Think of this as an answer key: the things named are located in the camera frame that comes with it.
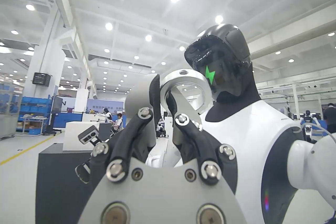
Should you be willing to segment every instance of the white robot body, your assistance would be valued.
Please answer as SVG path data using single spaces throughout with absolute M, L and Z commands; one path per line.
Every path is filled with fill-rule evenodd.
M 206 114 L 201 115 L 204 130 L 236 152 L 235 196 L 247 223 L 264 223 L 261 184 L 266 159 L 278 137 L 298 125 L 264 101 L 255 102 L 221 122 L 206 122 Z

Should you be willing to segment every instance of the gray floor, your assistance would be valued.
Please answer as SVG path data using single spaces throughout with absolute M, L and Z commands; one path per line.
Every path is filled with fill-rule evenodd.
M 0 223 L 35 223 L 35 183 L 39 152 L 53 143 L 62 143 L 64 133 L 32 148 L 0 165 Z M 47 139 L 15 137 L 0 141 L 0 162 Z M 159 138 L 151 155 L 161 154 L 167 139 Z M 323 224 L 333 214 L 332 208 L 318 192 L 299 190 L 291 203 L 283 224 Z

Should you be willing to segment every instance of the black robot head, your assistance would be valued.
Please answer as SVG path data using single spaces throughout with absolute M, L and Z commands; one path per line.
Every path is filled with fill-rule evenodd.
M 246 74 L 251 72 L 253 77 L 246 40 L 238 27 L 230 24 L 201 33 L 186 49 L 185 59 L 208 79 L 215 100 L 222 92 L 240 96 L 248 84 Z

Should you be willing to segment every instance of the white cable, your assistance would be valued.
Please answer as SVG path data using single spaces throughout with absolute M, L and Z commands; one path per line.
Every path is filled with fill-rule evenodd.
M 318 126 L 318 125 L 316 125 L 316 124 L 314 124 L 314 123 L 311 123 L 311 122 L 305 122 L 305 123 L 303 123 L 303 124 L 301 125 L 300 130 L 297 131 L 297 132 L 294 132 L 294 133 L 300 133 L 300 132 L 302 131 L 302 129 L 303 129 L 306 125 L 312 125 L 312 126 L 315 126 L 315 127 L 319 128 L 320 130 L 322 130 L 323 132 L 326 132 L 328 135 L 331 136 L 331 138 L 333 139 L 333 141 L 334 141 L 335 144 L 336 144 L 336 139 L 334 138 L 334 136 L 333 136 L 329 131 L 327 131 L 325 128 L 323 128 L 323 127 L 321 127 L 321 126 Z

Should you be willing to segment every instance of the robot face visor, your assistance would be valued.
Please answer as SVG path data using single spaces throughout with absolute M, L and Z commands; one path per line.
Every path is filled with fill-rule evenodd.
M 250 57 L 238 59 L 230 45 L 209 35 L 190 45 L 185 58 L 189 65 L 208 80 L 213 94 L 227 91 L 235 96 L 242 92 L 242 77 L 251 65 Z

